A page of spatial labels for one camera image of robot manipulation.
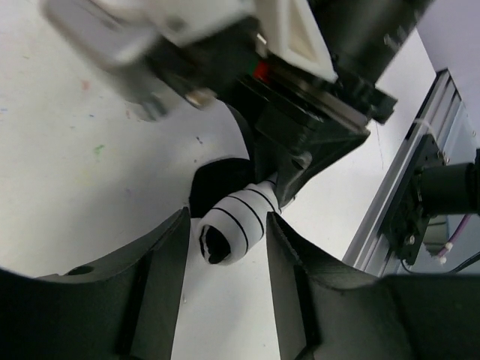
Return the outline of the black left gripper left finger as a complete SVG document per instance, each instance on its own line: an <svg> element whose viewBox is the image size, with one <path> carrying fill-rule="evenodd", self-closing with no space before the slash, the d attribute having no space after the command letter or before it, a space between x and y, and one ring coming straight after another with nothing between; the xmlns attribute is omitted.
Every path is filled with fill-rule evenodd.
<svg viewBox="0 0 480 360"><path fill-rule="evenodd" d="M1 271L3 359L169 359L191 217L183 208L150 233L68 273Z"/></svg>

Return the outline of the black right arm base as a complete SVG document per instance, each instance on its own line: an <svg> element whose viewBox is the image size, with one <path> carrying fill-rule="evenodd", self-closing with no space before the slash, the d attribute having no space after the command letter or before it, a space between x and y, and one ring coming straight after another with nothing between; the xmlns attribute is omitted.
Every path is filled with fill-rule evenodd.
<svg viewBox="0 0 480 360"><path fill-rule="evenodd" d="M479 213L479 150L473 162L449 165L431 135L421 137L382 222L403 264L413 265L428 224L440 215Z"/></svg>

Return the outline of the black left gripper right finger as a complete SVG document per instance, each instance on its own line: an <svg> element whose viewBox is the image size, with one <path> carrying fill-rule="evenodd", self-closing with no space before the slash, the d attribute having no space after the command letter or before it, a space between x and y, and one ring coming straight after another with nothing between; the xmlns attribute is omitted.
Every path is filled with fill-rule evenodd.
<svg viewBox="0 0 480 360"><path fill-rule="evenodd" d="M282 359L477 359L479 278L375 277L268 214L266 245Z"/></svg>

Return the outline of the aluminium front rail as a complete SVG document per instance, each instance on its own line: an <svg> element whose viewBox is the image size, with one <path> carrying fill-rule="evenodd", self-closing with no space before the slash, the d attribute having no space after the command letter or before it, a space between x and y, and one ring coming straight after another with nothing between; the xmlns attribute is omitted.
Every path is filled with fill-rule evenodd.
<svg viewBox="0 0 480 360"><path fill-rule="evenodd" d="M438 71L343 257L346 264L382 276L414 265L421 251L446 257L460 234L448 234L448 217L479 213L479 150L458 164L448 153L463 115L452 75Z"/></svg>

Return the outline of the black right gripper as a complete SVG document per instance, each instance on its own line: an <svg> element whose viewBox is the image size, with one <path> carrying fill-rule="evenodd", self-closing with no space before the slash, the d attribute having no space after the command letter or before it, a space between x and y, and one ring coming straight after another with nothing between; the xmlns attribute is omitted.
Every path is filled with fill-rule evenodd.
<svg viewBox="0 0 480 360"><path fill-rule="evenodd" d="M274 177L274 194L285 206L305 185L307 150L332 143L332 164L367 138L370 120L385 123L396 99L351 73L330 84L254 49L259 30L246 18L217 34L179 48L162 40L149 67L173 91L193 102L195 91L211 91L233 114L252 168L253 182Z"/></svg>

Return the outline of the white black striped sock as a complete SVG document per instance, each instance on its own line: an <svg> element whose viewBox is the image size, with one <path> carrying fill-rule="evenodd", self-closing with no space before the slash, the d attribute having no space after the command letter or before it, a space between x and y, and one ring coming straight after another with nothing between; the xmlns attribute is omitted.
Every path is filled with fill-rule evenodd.
<svg viewBox="0 0 480 360"><path fill-rule="evenodd" d="M199 167L189 195L200 251L210 265L238 262L266 235L267 215L280 214L278 174L256 183L253 162L224 158Z"/></svg>

